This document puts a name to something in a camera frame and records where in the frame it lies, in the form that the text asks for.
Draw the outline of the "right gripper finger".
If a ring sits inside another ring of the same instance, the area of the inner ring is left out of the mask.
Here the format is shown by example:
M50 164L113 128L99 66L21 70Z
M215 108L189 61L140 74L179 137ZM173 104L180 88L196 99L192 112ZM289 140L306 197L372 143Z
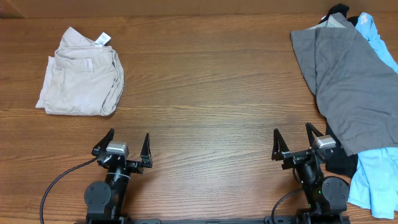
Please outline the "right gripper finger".
M275 128L274 130L274 143L272 149L273 156L282 156L284 154L288 154L290 152L289 148L286 145L280 131Z
M312 123L306 123L305 127L307 130L308 141L309 141L310 145L312 146L315 141L315 138L323 136L323 134L321 132L319 132L319 130L317 128L315 128Z

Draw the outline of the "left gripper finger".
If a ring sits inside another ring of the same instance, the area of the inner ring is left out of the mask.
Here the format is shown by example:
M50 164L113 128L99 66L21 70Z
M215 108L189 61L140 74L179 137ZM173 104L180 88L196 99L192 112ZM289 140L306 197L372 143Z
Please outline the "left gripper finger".
M149 133L146 134L143 146L142 146L142 150L141 150L141 154L140 157L142 159L143 162L151 162L152 161L152 155L150 152L150 136Z
M113 140L114 137L114 129L111 128L108 133L105 135L105 137L100 140L94 147L93 147L93 152L102 152L105 151L108 144L110 141Z

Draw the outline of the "grey shorts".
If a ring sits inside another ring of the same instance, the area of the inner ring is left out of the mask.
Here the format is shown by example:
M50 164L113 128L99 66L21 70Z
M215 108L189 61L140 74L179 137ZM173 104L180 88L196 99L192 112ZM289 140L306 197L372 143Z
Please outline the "grey shorts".
M397 147L397 73L354 25L335 13L290 38L318 110L346 154Z

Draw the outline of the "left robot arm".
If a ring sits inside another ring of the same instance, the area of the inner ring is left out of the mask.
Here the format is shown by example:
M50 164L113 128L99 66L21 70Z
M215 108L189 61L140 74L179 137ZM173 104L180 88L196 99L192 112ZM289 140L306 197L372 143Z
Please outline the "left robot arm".
M146 134L139 161L129 160L128 145L113 137L114 129L110 129L91 152L107 173L104 181L93 182L85 190L87 223L132 223L133 220L122 213L131 174L142 174L145 168L153 165L149 134Z

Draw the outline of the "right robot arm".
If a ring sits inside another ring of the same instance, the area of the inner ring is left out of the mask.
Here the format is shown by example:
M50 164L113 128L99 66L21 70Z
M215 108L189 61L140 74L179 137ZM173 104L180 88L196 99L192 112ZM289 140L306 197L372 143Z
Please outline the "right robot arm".
M337 176L324 176L321 165L326 162L326 154L336 148L336 141L330 135L324 135L311 123L305 125L309 148L291 152L280 131L273 132L273 161L282 161L283 170L292 169L295 180L301 188L293 190L279 199L274 205L271 215L266 218L269 223L296 224L334 224L349 223L343 216L347 210L349 183ZM303 192L308 208L298 209L295 215L277 216L276 208L287 198Z

